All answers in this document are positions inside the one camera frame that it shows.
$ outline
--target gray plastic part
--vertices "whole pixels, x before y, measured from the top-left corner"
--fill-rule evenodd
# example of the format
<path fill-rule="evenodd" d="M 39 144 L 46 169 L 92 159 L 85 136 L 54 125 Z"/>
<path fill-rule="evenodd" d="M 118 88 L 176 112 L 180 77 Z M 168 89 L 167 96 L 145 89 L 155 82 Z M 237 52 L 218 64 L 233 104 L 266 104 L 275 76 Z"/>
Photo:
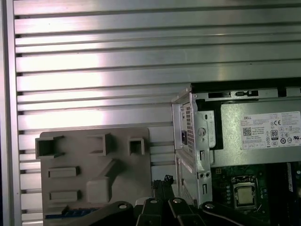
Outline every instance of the gray plastic part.
<path fill-rule="evenodd" d="M 68 206 L 48 208 L 44 210 L 45 215 L 61 215 L 65 212 Z"/>
<path fill-rule="evenodd" d="M 43 216 L 49 215 L 48 209 L 65 206 L 101 208 L 120 200 L 134 205 L 137 199 L 152 195 L 147 128 L 51 131 L 41 133 L 40 140 L 50 137 L 63 137 L 53 144 L 56 153 L 64 155 L 41 159 Z M 129 137 L 140 144 L 144 154 L 140 149 L 129 155 Z M 105 155 L 92 154 L 101 150 Z M 64 225 L 72 220 L 44 219 L 43 226 L 52 226 L 55 222 Z"/>
<path fill-rule="evenodd" d="M 51 202 L 76 202 L 79 198 L 79 191 L 61 191 L 49 193 Z"/>
<path fill-rule="evenodd" d="M 112 183 L 117 176 L 114 167 L 117 162 L 111 160 L 100 175 L 87 182 L 87 202 L 108 203 L 112 197 Z"/>
<path fill-rule="evenodd" d="M 56 147 L 56 141 L 61 138 L 63 136 L 36 138 L 36 159 L 54 159 L 63 155 Z"/>
<path fill-rule="evenodd" d="M 101 144 L 99 145 L 99 149 L 93 150 L 92 152 L 90 152 L 90 155 L 106 156 L 109 153 L 109 136 L 110 134 L 87 135 L 87 137 L 98 139 L 101 142 Z"/>
<path fill-rule="evenodd" d="M 144 139 L 143 138 L 129 138 L 128 140 L 128 153 L 131 155 L 132 153 L 140 153 L 145 154 L 144 149 Z"/>
<path fill-rule="evenodd" d="M 79 167 L 59 167 L 59 168 L 48 169 L 49 178 L 76 177 L 78 173 L 79 173 Z"/>

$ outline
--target ribbed aluminum panel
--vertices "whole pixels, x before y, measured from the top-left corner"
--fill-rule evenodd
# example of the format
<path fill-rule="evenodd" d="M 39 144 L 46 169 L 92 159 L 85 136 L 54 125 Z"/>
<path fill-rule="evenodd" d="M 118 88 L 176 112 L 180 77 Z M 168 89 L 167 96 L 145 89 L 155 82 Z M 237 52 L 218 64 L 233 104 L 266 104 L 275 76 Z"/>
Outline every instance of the ribbed aluminum panel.
<path fill-rule="evenodd" d="M 22 221 L 42 225 L 43 131 L 146 126 L 175 174 L 170 100 L 189 82 L 299 77 L 299 0 L 15 0 Z"/>

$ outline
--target metal slat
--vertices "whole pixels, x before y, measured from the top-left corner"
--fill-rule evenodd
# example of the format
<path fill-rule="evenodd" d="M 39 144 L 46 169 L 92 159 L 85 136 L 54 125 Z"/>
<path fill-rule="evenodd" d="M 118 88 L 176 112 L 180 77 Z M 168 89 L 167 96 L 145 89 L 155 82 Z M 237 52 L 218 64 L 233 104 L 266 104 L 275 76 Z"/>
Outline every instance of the metal slat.
<path fill-rule="evenodd" d="M 174 153 L 170 154 L 152 154 L 150 156 L 151 162 L 173 162 L 174 161 Z"/>
<path fill-rule="evenodd" d="M 188 84 L 157 85 L 157 86 L 138 86 L 123 88 L 98 88 L 96 90 L 73 90 L 65 92 L 47 93 L 26 93 L 18 96 L 18 103 L 35 103 L 57 100 L 84 100 L 84 99 L 105 99 L 117 97 L 145 97 L 159 95 L 176 95 L 180 90 L 188 87 Z"/>
<path fill-rule="evenodd" d="M 174 153 L 174 146 L 154 146 L 150 147 L 150 154 L 170 154 Z"/>
<path fill-rule="evenodd" d="M 36 160 L 35 153 L 28 153 L 28 154 L 20 154 L 19 160 L 22 161 L 34 161 Z"/>
<path fill-rule="evenodd" d="M 23 221 L 34 221 L 34 220 L 42 220 L 43 213 L 24 213 L 22 214 Z"/>
<path fill-rule="evenodd" d="M 179 45 L 210 45 L 228 43 L 257 43 L 275 41 L 298 41 L 301 34 L 280 34 L 280 35 L 257 35 L 257 36 L 216 36 L 216 37 L 195 37 L 195 38 L 171 38 L 160 40 L 136 40 L 136 41 L 114 41 L 99 43 L 80 43 L 64 45 L 37 45 L 16 47 L 16 53 L 40 53 L 56 51 L 75 51 L 75 50 L 95 50 L 95 49 L 117 49 L 117 48 L 138 48 L 138 47 L 164 47 Z"/>
<path fill-rule="evenodd" d="M 202 48 L 18 57 L 16 69 L 17 72 L 37 72 L 298 58 L 301 58 L 301 44 L 298 43 L 213 45 Z"/>
<path fill-rule="evenodd" d="M 169 9 L 169 8 L 199 8 L 199 7 L 233 7 L 258 5 L 288 5 L 300 3 L 297 0 L 23 0 L 14 1 L 15 15 L 78 13 L 117 10 Z"/>
<path fill-rule="evenodd" d="M 42 209 L 42 193 L 21 194 L 22 210 Z"/>
<path fill-rule="evenodd" d="M 20 150 L 35 149 L 35 138 L 39 138 L 40 133 L 19 135 Z"/>
<path fill-rule="evenodd" d="M 173 175 L 176 179 L 175 165 L 153 166 L 151 168 L 151 177 L 153 180 L 164 180 L 165 175 Z"/>
<path fill-rule="evenodd" d="M 248 40 L 249 35 L 265 35 L 265 34 L 283 34 L 284 37 L 290 37 L 290 33 L 301 32 L 300 25 L 264 25 L 264 26 L 238 26 L 238 27 L 201 27 L 201 28 L 178 28 L 177 30 L 160 30 L 160 31 L 130 31 L 130 32 L 108 32 L 99 34 L 68 34 L 68 35 L 43 35 L 42 37 L 22 37 L 16 38 L 17 51 L 19 47 L 30 45 L 47 45 L 52 44 L 52 48 L 56 48 L 53 44 L 70 44 L 70 43 L 91 43 L 91 42 L 112 42 L 112 41 L 141 41 L 151 39 L 167 39 L 170 38 L 202 38 L 207 42 L 218 43 L 220 40 L 237 40 L 242 42 Z"/>
<path fill-rule="evenodd" d="M 39 170 L 41 169 L 41 163 L 38 160 L 32 162 L 20 163 L 20 170 Z"/>
<path fill-rule="evenodd" d="M 43 220 L 25 221 L 22 226 L 43 226 Z"/>
<path fill-rule="evenodd" d="M 164 12 L 15 20 L 16 34 L 300 22 L 300 8 Z"/>
<path fill-rule="evenodd" d="M 21 190 L 28 189 L 41 189 L 41 174 L 40 173 L 28 173 L 20 175 Z"/>
<path fill-rule="evenodd" d="M 133 124 L 171 123 L 170 107 L 145 107 L 118 110 L 81 110 L 19 115 L 19 129 L 58 129 L 72 127 L 112 127 Z"/>
<path fill-rule="evenodd" d="M 83 100 L 83 101 L 63 101 L 36 104 L 19 104 L 18 111 L 36 111 L 36 110 L 55 110 L 55 109 L 72 109 L 87 107 L 117 107 L 130 105 L 147 105 L 147 104 L 166 104 L 170 103 L 173 95 L 160 97 L 130 97 L 116 98 L 106 100 Z"/>
<path fill-rule="evenodd" d="M 179 68 L 40 73 L 17 77 L 18 90 L 56 90 L 125 85 L 168 84 L 299 77 L 300 61 L 252 62 Z"/>
<path fill-rule="evenodd" d="M 150 132 L 150 141 L 152 143 L 174 141 L 172 126 L 149 127 L 149 132 Z"/>

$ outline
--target cpu socket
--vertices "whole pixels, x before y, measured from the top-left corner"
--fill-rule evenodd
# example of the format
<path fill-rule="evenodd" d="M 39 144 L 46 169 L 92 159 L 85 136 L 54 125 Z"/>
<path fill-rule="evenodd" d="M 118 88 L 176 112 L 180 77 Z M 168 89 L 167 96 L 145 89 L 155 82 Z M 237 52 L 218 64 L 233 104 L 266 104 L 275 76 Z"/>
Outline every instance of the cpu socket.
<path fill-rule="evenodd" d="M 231 179 L 233 185 L 234 209 L 252 210 L 257 208 L 255 176 L 239 176 Z"/>

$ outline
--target qr code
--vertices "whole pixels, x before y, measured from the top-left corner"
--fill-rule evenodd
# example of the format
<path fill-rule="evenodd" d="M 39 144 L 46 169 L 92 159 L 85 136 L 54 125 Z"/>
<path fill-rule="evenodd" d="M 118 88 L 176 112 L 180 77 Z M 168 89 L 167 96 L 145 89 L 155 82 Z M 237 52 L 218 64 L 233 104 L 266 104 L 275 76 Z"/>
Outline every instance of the qr code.
<path fill-rule="evenodd" d="M 252 135 L 251 127 L 243 128 L 243 132 L 244 132 L 244 136 L 251 136 Z"/>

